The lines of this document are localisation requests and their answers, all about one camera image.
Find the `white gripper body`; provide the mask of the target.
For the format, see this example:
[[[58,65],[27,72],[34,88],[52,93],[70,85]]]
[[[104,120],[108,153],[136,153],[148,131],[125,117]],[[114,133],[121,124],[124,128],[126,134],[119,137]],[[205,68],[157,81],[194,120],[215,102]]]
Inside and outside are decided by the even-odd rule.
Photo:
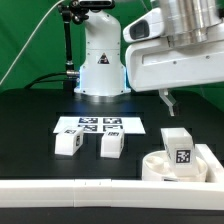
[[[126,51],[128,80],[135,91],[224,81],[224,34],[206,43],[170,48],[159,38],[132,44]]]

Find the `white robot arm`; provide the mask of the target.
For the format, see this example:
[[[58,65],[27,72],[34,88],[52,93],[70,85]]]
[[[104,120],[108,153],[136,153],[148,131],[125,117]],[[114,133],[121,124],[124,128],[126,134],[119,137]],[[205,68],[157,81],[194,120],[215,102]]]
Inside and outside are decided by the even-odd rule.
[[[174,114],[171,88],[224,81],[224,9],[217,0],[149,1],[151,10],[125,28],[103,11],[89,14],[78,91],[97,99],[126,84],[157,90]]]

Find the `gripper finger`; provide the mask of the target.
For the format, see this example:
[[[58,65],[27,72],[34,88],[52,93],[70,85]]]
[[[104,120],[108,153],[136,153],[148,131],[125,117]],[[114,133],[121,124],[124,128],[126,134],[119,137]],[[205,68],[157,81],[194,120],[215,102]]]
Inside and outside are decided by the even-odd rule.
[[[171,116],[177,116],[179,113],[179,105],[168,89],[160,89],[159,96],[168,106]]]

